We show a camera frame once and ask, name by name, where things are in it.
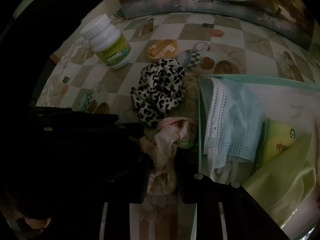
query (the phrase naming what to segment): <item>logo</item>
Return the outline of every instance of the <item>logo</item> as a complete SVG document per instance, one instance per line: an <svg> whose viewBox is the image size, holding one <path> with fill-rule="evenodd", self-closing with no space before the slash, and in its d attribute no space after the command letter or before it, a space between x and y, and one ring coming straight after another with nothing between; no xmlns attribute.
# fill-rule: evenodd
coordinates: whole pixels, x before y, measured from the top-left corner
<svg viewBox="0 0 320 240"><path fill-rule="evenodd" d="M286 149L288 149L290 146L286 146L286 145L283 145L282 143L278 143L276 145L276 149L278 152L282 153L284 152Z"/></svg>
<svg viewBox="0 0 320 240"><path fill-rule="evenodd" d="M294 139L295 136L296 136L296 132L294 131L294 129L290 129L290 137Z"/></svg>

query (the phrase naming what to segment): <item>mug handle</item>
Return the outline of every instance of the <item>mug handle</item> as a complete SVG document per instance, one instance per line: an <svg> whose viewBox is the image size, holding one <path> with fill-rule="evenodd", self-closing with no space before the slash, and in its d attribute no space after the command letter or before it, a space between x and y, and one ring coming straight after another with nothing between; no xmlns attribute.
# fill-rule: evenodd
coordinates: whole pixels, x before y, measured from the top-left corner
<svg viewBox="0 0 320 240"><path fill-rule="evenodd" d="M198 42L196 42L196 43L193 45L193 48L192 48L192 49L199 50L199 49L197 49L197 45L198 45L198 44L201 44L201 43L203 43L203 44L206 45L205 50L207 50L207 51L210 50L209 44L208 44L207 42L205 42L205 41L198 41Z"/></svg>

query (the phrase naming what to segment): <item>white plastic bottle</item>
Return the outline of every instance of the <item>white plastic bottle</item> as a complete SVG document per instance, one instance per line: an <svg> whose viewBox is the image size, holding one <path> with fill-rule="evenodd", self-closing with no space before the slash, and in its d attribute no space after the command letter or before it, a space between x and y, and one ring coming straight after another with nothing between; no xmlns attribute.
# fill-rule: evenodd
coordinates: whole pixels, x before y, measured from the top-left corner
<svg viewBox="0 0 320 240"><path fill-rule="evenodd" d="M121 68L132 58L129 42L106 14L89 22L81 35L89 40L92 51L110 68Z"/></svg>

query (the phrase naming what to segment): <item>pink fabric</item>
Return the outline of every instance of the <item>pink fabric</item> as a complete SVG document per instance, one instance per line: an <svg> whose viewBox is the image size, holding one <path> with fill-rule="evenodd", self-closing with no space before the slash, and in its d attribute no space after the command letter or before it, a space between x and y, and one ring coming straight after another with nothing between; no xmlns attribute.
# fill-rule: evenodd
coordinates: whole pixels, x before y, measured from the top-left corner
<svg viewBox="0 0 320 240"><path fill-rule="evenodd" d="M177 186L174 157L177 148L189 149L197 135L197 121L192 118L168 117L158 124L160 131L149 140L140 138L141 150L147 153L155 165L151 171L147 193L150 195L171 194Z"/></svg>

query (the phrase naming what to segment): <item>light green object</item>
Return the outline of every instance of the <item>light green object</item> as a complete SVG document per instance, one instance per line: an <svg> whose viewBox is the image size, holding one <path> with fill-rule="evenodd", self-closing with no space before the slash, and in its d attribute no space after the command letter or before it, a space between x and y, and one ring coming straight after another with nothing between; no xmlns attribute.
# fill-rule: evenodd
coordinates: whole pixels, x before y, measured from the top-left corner
<svg viewBox="0 0 320 240"><path fill-rule="evenodd" d="M287 150L295 141L295 127L267 118L262 127L254 173L261 165Z"/></svg>
<svg viewBox="0 0 320 240"><path fill-rule="evenodd" d="M282 228L316 185L316 170L307 161L311 133L266 162L244 189Z"/></svg>

